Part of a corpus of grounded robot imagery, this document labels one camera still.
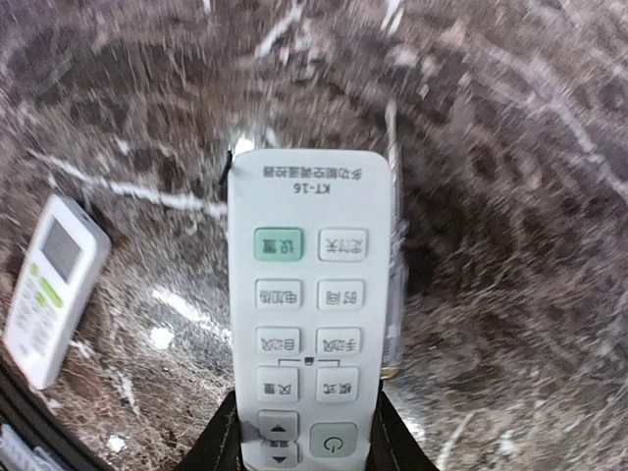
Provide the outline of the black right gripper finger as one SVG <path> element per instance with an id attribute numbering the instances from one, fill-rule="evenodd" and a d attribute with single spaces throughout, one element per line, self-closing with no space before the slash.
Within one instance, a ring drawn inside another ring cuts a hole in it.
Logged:
<path id="1" fill-rule="evenodd" d="M 438 471 L 379 384 L 371 430 L 368 471 Z"/>

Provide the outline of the white KT-16 remote control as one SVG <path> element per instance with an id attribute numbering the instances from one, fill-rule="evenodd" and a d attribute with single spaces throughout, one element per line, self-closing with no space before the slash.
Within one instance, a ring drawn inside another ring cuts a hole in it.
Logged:
<path id="1" fill-rule="evenodd" d="M 387 328 L 392 171 L 257 149 L 227 176 L 235 403 L 249 470 L 362 470 Z"/>

